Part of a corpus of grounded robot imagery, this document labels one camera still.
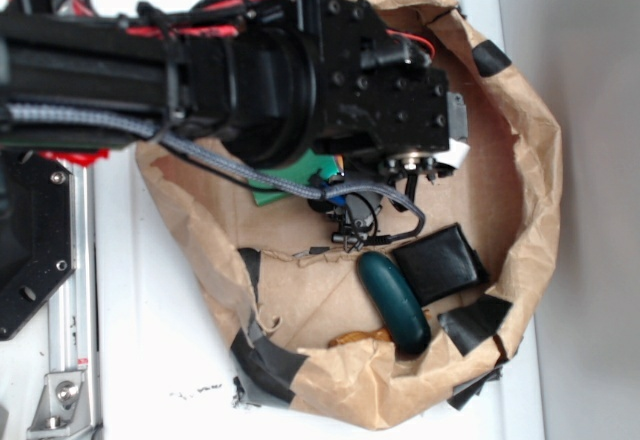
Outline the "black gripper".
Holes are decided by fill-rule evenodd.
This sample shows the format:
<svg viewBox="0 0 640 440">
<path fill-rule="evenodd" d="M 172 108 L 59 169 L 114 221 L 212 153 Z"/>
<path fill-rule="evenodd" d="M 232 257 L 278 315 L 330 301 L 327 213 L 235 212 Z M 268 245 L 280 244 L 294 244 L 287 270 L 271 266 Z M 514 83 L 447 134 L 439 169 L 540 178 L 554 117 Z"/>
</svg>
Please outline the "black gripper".
<svg viewBox="0 0 640 440">
<path fill-rule="evenodd" d="M 462 166 L 467 107 L 423 47 L 390 32 L 366 0 L 285 0 L 285 12 L 286 165 L 308 150 L 378 164 L 449 148 L 446 164 Z"/>
</svg>

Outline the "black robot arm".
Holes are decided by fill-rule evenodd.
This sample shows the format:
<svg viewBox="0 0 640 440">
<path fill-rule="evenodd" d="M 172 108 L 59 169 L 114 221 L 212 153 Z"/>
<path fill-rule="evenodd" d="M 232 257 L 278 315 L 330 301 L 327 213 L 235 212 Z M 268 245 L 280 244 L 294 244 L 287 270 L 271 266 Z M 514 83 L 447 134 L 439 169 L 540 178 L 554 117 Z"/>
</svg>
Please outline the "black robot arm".
<svg viewBox="0 0 640 440">
<path fill-rule="evenodd" d="M 307 152 L 389 176 L 456 169 L 468 150 L 460 95 L 424 39 L 366 0 L 201 0 L 97 16 L 88 0 L 10 0 L 1 14 L 1 144 L 96 152 L 134 135 L 81 112 L 130 116 L 155 141 L 213 137 L 243 163 Z"/>
</svg>

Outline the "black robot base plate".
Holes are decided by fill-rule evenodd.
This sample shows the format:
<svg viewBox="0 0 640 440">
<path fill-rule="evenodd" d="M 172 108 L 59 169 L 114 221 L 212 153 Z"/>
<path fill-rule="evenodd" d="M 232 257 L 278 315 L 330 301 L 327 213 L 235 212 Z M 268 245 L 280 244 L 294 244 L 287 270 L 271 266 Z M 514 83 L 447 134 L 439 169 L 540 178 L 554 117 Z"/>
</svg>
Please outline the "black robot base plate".
<svg viewBox="0 0 640 440">
<path fill-rule="evenodd" d="M 29 322 L 74 271 L 73 174 L 37 154 L 1 153 L 1 339 Z"/>
</svg>

